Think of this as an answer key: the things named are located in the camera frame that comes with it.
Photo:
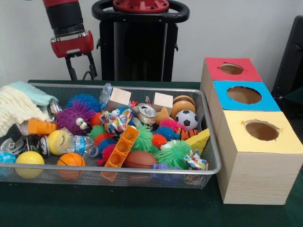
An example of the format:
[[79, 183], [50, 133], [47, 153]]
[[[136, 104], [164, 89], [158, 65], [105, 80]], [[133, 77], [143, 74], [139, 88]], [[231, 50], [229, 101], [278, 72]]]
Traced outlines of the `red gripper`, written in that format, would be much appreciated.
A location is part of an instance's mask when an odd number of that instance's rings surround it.
[[66, 66], [71, 80], [78, 80], [75, 69], [71, 65], [71, 58], [69, 55], [74, 53], [82, 53], [87, 56], [89, 60], [89, 70], [92, 79], [96, 78], [97, 70], [91, 51], [94, 48], [94, 40], [91, 31], [84, 31], [81, 33], [57, 37], [51, 39], [51, 47], [58, 58], [65, 57]]

